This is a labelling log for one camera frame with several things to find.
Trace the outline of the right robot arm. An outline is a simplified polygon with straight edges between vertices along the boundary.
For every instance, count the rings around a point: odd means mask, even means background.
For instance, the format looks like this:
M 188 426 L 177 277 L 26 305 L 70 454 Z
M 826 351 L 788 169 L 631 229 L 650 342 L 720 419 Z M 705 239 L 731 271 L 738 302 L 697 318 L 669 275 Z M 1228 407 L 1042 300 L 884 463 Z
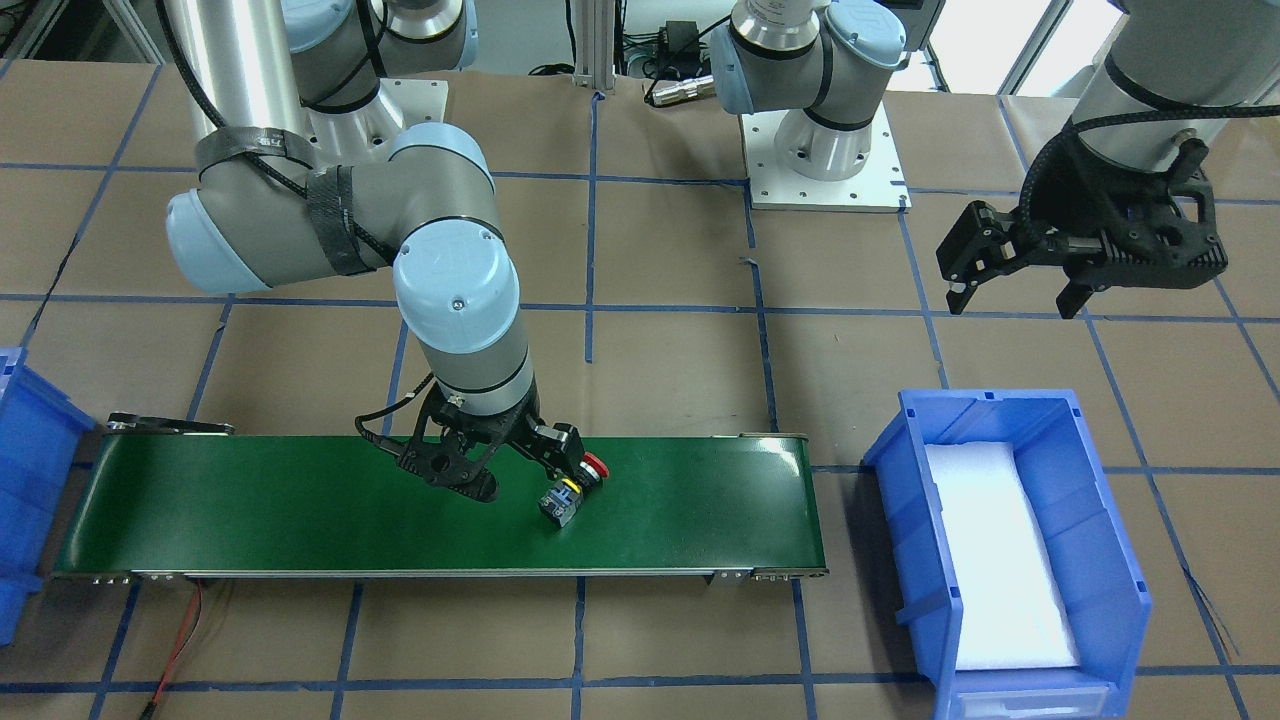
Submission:
M 198 186 L 168 204 L 188 281 L 247 293 L 390 272 L 428 360 L 413 433 L 357 432 L 398 466 L 479 502 L 508 446 L 541 465 L 540 510 L 564 521 L 608 475 L 579 430 L 550 425 L 520 310 L 497 184 L 463 129 L 411 113 L 398 74 L 475 56 L 471 1 L 160 1 L 195 104 Z

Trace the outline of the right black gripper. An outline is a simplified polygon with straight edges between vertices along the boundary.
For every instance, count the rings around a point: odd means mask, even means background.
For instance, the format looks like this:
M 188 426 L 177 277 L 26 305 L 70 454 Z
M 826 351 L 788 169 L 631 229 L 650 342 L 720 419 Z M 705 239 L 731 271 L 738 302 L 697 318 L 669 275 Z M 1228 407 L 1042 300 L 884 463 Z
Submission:
M 465 413 L 445 398 L 440 386 L 431 386 L 412 436 L 396 443 L 396 462 L 431 487 L 490 503 L 499 486 L 486 465 L 504 445 L 541 464 L 550 480 L 564 477 L 582 488 L 585 448 L 579 428 L 541 424 L 536 386 L 513 407 L 490 416 Z

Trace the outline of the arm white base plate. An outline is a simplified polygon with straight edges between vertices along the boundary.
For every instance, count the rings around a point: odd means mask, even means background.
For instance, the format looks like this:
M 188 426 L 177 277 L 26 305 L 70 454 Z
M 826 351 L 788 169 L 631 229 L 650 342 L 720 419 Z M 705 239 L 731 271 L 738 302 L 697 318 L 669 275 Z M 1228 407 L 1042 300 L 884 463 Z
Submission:
M 763 210 L 896 213 L 911 206 L 884 106 L 855 131 L 803 110 L 741 115 L 751 205 Z
M 360 108 L 306 109 L 301 135 L 326 165 L 384 161 L 392 141 L 404 129 L 445 119 L 448 95 L 445 79 L 381 79 L 378 94 Z

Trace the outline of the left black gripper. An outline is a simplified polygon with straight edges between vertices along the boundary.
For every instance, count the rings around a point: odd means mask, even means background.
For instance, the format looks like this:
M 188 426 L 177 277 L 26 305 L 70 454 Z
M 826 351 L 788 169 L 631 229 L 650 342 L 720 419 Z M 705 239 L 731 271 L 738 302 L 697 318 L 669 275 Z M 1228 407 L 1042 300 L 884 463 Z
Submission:
M 1060 136 L 1037 155 L 1020 206 L 972 201 L 936 250 L 960 315 L 977 288 L 1025 266 L 1061 266 L 1056 309 L 1071 320 L 1108 287 L 1193 290 L 1228 268 L 1213 191 L 1201 169 L 1208 146 L 1185 131 L 1162 170 L 1121 168 L 1082 138 Z

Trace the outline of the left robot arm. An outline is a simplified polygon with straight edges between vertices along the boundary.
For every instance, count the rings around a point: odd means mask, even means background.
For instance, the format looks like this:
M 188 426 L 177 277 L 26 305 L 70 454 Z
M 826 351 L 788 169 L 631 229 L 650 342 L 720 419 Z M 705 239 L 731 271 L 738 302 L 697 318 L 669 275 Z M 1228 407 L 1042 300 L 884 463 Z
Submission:
M 1234 118 L 1277 79 L 1275 1 L 1121 1 L 1126 23 L 1064 127 L 1027 170 L 1018 205 L 965 206 L 936 251 L 959 315 L 977 288 L 1059 266 L 1059 314 L 1112 287 L 1193 290 L 1228 268 L 1203 164 Z M 722 108 L 782 111 L 794 170 L 842 181 L 859 168 L 908 31 L 877 1 L 739 1 L 709 37 Z

